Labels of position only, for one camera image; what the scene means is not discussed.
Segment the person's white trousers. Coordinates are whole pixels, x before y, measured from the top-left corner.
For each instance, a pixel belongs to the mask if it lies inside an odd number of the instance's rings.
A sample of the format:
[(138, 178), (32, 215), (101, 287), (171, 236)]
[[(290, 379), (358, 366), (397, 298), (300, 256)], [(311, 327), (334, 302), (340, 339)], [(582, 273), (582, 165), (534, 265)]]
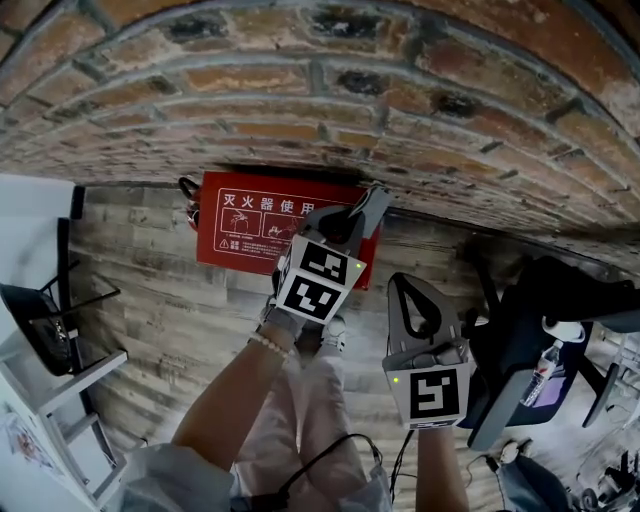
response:
[[(322, 346), (307, 364), (293, 351), (276, 378), (232, 467), (231, 495), (271, 494), (351, 432), (341, 351)], [(367, 485), (355, 442), (347, 439), (290, 488), (292, 510), (336, 510)]]

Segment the red fire extinguisher box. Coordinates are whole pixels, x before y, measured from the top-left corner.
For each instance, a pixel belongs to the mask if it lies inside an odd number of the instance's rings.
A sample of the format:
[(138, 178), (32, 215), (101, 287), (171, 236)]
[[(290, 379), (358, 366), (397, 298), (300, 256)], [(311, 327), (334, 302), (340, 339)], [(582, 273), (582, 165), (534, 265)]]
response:
[[(305, 217), (328, 206), (351, 208), (367, 189), (240, 172), (207, 172), (201, 185), (197, 261), (269, 276)], [(362, 246), (367, 268), (355, 287), (366, 290), (379, 229)]]

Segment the person's light gray shirt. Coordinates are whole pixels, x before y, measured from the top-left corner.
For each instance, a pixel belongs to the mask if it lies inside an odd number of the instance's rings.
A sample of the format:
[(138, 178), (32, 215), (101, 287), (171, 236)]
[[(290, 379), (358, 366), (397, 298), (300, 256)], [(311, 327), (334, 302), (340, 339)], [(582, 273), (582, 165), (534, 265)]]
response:
[[(133, 453), (121, 486), (118, 512), (232, 512), (231, 473), (194, 450), (159, 444)], [(329, 512), (393, 512), (385, 471), (342, 498)]]

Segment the white mug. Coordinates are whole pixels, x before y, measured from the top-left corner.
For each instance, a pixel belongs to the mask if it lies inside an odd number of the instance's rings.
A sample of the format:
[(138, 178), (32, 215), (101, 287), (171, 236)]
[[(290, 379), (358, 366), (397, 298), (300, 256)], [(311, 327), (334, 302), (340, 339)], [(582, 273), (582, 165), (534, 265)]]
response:
[(580, 322), (557, 321), (547, 316), (542, 317), (543, 330), (554, 339), (563, 343), (582, 343), (586, 338), (585, 328)]

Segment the person's left hand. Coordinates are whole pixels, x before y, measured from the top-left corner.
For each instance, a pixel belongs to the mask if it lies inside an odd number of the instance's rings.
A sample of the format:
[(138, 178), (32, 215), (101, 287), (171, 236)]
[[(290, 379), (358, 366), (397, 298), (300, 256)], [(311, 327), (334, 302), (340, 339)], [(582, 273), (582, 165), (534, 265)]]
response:
[(319, 335), (324, 326), (312, 320), (300, 317), (276, 306), (276, 299), (270, 295), (260, 313), (259, 330), (264, 327), (273, 328), (280, 332), (285, 340), (285, 346), (295, 344), (303, 332)]

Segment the black handbag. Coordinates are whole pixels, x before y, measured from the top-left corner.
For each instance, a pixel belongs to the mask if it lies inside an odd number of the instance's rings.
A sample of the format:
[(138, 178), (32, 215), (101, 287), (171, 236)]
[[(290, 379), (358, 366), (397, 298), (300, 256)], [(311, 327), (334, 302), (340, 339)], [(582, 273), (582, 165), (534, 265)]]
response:
[(71, 342), (52, 285), (31, 289), (0, 284), (0, 298), (46, 369), (57, 377), (72, 374)]

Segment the black office chair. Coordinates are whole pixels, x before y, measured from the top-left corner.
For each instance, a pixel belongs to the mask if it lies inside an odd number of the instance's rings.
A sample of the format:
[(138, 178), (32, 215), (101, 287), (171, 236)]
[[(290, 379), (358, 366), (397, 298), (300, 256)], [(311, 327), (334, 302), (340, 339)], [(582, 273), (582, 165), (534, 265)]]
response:
[[(599, 416), (620, 371), (617, 362), (600, 373), (586, 356), (594, 325), (618, 334), (640, 332), (640, 288), (629, 281), (600, 281), (576, 266), (551, 256), (527, 261), (516, 283), (502, 293), (496, 289), (487, 260), (473, 244), (463, 258), (475, 269), (488, 307), (488, 320), (477, 322), (470, 309), (462, 329), (476, 364), (471, 376), (467, 415), (461, 427), (470, 430), (469, 448), (489, 449), (510, 426), (550, 421), (566, 398), (576, 376), (582, 376), (595, 399), (582, 425), (589, 427)], [(586, 338), (564, 343), (552, 377), (565, 377), (562, 401), (547, 407), (525, 407), (520, 399), (542, 355), (554, 341), (542, 328), (542, 317), (580, 322)]]

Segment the black metal frame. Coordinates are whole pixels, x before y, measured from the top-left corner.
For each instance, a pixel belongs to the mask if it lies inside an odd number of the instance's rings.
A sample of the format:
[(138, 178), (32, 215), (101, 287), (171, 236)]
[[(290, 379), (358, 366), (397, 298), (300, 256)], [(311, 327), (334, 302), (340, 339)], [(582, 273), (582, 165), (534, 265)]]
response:
[(57, 272), (56, 275), (45, 284), (40, 292), (49, 297), (51, 306), (44, 316), (47, 320), (63, 319), (67, 315), (79, 312), (81, 309), (97, 305), (100, 302), (115, 298), (121, 294), (121, 290), (109, 280), (104, 283), (112, 287), (109, 293), (92, 297), (86, 301), (71, 304), (70, 274), (81, 262), (70, 260), (70, 228), (71, 221), (68, 218), (59, 218), (56, 227)]

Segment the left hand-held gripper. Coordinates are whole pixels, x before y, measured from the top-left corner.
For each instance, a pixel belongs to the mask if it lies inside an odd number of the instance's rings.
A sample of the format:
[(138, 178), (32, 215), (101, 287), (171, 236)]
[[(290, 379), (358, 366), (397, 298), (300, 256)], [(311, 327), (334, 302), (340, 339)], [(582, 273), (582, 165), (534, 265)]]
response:
[[(350, 206), (312, 210), (293, 236), (279, 267), (275, 306), (326, 325), (337, 313), (367, 268), (362, 246), (374, 238), (382, 216), (352, 213)], [(347, 241), (348, 255), (302, 236), (317, 231), (328, 241)]]

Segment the printed picture sheet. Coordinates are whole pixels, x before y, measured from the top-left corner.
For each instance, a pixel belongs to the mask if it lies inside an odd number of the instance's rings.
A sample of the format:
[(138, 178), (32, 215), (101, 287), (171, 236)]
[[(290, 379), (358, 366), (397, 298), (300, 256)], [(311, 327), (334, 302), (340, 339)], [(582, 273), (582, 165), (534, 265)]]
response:
[(22, 418), (8, 405), (0, 414), (0, 440), (8, 442), (12, 454), (20, 455), (27, 463), (55, 474), (57, 466), (43, 449)]

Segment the person's left forearm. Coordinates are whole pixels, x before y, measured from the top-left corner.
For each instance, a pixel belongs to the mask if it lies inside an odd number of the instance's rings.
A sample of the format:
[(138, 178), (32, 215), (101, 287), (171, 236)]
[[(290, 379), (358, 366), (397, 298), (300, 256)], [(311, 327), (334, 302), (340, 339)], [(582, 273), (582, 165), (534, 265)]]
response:
[(275, 329), (258, 329), (191, 405), (171, 443), (230, 469), (292, 346)]

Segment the person's right white sneaker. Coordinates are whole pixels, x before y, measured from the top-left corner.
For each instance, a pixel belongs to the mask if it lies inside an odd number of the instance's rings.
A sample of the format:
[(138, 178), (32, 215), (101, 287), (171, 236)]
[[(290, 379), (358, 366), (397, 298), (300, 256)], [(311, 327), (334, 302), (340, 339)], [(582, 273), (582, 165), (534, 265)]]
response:
[(346, 323), (340, 316), (334, 316), (323, 328), (321, 347), (329, 347), (343, 352), (346, 346)]

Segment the red fire extinguisher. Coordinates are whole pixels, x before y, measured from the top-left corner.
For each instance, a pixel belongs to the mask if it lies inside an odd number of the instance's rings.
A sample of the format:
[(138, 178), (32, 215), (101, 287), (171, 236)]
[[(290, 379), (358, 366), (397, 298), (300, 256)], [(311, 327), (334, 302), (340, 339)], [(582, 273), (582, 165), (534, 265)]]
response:
[(178, 187), (187, 200), (187, 221), (194, 231), (198, 231), (201, 186), (187, 177), (180, 177)]

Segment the clear plastic water bottle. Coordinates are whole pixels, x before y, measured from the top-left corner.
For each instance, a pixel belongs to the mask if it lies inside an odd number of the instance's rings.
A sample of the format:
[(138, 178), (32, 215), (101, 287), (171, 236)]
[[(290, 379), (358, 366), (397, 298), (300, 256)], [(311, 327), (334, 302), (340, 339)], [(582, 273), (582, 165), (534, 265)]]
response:
[(542, 353), (533, 371), (531, 381), (520, 399), (523, 406), (531, 407), (536, 402), (559, 363), (563, 345), (561, 340), (556, 339), (553, 345)]

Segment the white shelf unit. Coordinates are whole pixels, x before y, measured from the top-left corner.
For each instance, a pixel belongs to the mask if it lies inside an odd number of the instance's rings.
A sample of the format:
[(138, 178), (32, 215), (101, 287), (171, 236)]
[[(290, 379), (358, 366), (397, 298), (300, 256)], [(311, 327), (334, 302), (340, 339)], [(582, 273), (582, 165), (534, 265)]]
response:
[(11, 453), (0, 440), (0, 512), (110, 512), (126, 460), (102, 439), (103, 419), (83, 396), (92, 382), (55, 377), (17, 325), (0, 317), (0, 414), (10, 406), (58, 471)]

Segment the person's right forearm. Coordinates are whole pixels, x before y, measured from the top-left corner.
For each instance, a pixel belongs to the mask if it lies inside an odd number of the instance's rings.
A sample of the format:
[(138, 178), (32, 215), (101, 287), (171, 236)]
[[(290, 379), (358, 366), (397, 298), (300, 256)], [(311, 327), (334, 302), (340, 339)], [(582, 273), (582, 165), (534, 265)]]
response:
[(418, 433), (415, 512), (469, 512), (451, 427)]

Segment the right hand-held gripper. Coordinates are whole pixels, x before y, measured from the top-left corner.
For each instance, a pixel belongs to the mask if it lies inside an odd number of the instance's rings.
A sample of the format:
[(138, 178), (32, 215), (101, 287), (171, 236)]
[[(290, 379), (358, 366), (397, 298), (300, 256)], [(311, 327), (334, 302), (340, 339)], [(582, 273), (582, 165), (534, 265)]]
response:
[[(396, 272), (388, 282), (388, 320), (392, 355), (382, 368), (401, 424), (408, 430), (458, 424), (467, 414), (470, 362), (460, 345), (449, 343), (461, 331), (451, 299), (422, 279)], [(422, 348), (429, 345), (440, 346)]]

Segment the purple paper sheet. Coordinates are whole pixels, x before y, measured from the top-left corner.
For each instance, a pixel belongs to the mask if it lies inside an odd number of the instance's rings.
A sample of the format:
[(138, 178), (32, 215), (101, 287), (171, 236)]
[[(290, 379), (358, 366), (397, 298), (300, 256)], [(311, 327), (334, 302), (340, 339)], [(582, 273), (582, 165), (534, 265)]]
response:
[(547, 407), (562, 401), (562, 389), (564, 387), (565, 377), (550, 378), (533, 403), (533, 408)]

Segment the gray wiping cloth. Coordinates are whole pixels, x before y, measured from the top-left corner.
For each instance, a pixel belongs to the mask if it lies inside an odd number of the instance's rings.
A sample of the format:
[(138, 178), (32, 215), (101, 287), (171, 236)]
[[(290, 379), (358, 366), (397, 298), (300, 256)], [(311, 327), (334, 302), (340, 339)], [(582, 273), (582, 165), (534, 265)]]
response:
[(375, 182), (351, 208), (351, 213), (365, 212), (381, 215), (382, 218), (391, 203), (390, 190), (379, 182)]

